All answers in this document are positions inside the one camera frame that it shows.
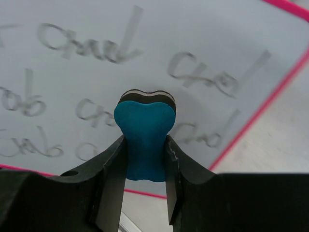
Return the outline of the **blue bone-shaped eraser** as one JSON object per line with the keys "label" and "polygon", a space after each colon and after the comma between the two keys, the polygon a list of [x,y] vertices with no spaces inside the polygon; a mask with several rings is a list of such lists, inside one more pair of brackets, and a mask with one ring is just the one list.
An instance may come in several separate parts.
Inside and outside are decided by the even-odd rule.
{"label": "blue bone-shaped eraser", "polygon": [[172,95],[162,90],[129,90],[113,115],[127,141],[127,179],[164,182],[164,144],[176,120]]}

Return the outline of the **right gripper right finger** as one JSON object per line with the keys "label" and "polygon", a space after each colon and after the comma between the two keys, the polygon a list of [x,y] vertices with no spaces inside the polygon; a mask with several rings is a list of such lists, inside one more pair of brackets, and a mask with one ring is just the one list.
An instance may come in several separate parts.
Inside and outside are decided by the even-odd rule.
{"label": "right gripper right finger", "polygon": [[168,136],[164,166],[176,232],[306,232],[308,174],[215,174]]}

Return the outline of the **pink framed whiteboard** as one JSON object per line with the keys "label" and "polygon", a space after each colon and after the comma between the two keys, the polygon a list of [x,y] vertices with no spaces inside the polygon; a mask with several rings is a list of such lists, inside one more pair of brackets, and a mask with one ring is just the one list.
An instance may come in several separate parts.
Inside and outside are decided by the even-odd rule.
{"label": "pink framed whiteboard", "polygon": [[213,168],[309,58],[286,0],[3,0],[0,165],[59,175],[108,148],[131,89],[170,93],[170,131]]}

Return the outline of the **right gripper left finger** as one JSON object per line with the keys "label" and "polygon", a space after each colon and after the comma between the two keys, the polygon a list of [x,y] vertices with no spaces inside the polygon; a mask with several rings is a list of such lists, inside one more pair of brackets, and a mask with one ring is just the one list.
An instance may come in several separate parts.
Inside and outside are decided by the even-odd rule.
{"label": "right gripper left finger", "polygon": [[3,232],[116,232],[127,171],[124,137],[60,176],[0,172]]}

